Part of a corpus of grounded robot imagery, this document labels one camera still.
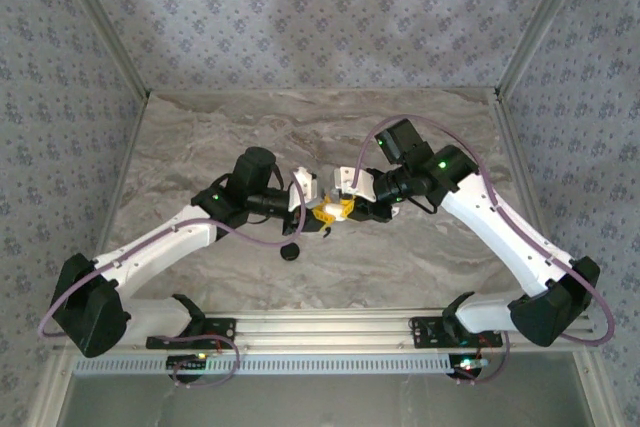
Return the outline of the black controller board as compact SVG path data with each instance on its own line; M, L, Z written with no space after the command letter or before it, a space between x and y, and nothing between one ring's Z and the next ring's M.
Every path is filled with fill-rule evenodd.
M205 355L170 355L165 361L165 368L177 371L203 371L206 364L207 357Z
M452 372L448 376L456 380L465 381L477 379L482 370L489 365L487 359L467 355L450 355L449 361Z

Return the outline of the aluminium table edge rail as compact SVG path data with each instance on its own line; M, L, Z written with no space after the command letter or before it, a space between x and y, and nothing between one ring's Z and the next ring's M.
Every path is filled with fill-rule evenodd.
M545 222L511 111L497 90L493 94L494 121L515 184L519 200L518 212L548 241L551 241L552 235Z
M74 241L76 251L87 257L99 254L108 244L148 101L146 96L135 104L129 119L99 133L99 140L116 140L116 149L89 162L91 183L82 197L81 223Z

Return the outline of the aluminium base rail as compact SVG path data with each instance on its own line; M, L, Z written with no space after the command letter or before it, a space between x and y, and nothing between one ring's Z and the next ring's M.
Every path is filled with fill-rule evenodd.
M179 305L140 301L124 336L102 354L141 353L148 337L179 335L191 316ZM408 321L434 309L312 309L205 313L234 318L235 344L249 354L399 354L414 350Z

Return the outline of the aluminium frame post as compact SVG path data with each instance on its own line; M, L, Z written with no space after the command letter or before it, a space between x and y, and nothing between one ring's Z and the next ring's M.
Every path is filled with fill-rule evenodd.
M618 427L615 399L598 355L581 347L573 357L594 427Z
M77 361L75 353L54 351L47 360L30 404L26 427L56 427Z
M507 101L512 95L565 1L540 0L496 85L499 101Z
M111 59L122 74L127 86L139 100L146 101L149 97L148 89L100 0L78 1L89 17L98 37L109 52Z

